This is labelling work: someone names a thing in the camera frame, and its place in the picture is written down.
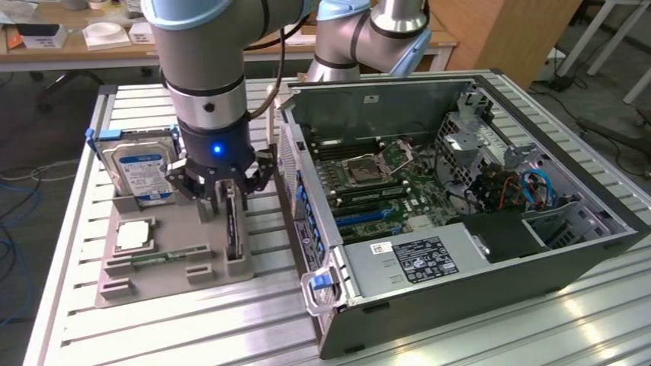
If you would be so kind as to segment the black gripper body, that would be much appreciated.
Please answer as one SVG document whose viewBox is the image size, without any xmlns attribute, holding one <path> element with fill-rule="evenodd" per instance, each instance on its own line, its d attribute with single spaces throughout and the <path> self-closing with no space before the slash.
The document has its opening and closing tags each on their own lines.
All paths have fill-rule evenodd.
<svg viewBox="0 0 651 366">
<path fill-rule="evenodd" d="M 255 162 L 250 121 L 248 116 L 242 116 L 227 127 L 207 130 L 178 120 L 187 151 L 186 167 L 194 176 L 203 178 L 203 184 L 191 183 L 198 198 L 214 198 L 216 183 L 224 180 L 232 180 L 242 193 L 255 190 L 255 178 L 246 175 Z"/>
</svg>

